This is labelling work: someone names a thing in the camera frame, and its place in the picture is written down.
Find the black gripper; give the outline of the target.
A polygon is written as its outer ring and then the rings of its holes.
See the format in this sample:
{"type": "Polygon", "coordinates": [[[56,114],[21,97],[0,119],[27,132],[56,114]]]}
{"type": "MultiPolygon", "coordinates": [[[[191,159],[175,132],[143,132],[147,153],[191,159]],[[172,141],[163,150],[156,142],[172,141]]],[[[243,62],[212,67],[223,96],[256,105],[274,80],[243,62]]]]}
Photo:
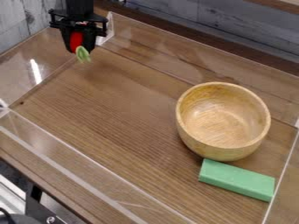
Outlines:
{"type": "Polygon", "coordinates": [[[94,0],[65,0],[65,8],[49,9],[51,28],[60,30],[63,42],[71,52],[71,33],[83,33],[83,46],[88,52],[95,49],[96,36],[104,32],[102,25],[108,21],[94,12],[94,0]]]}

